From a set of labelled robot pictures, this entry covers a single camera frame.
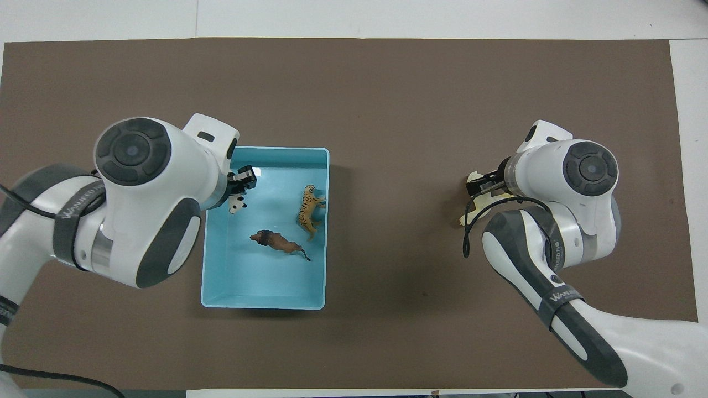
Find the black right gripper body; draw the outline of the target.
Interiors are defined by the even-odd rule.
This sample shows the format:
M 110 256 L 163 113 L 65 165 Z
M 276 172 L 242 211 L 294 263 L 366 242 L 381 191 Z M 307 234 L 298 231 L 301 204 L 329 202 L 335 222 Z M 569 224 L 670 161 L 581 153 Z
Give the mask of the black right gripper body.
M 489 184 L 488 184 L 488 187 L 486 188 L 487 192 L 494 192 L 494 191 L 508 192 L 508 189 L 506 188 L 505 173 L 506 173 L 506 166 L 510 160 L 511 160 L 511 157 L 506 157 L 505 159 L 503 159 L 503 161 L 501 161 L 498 169 L 486 174 L 487 178 L 489 179 Z

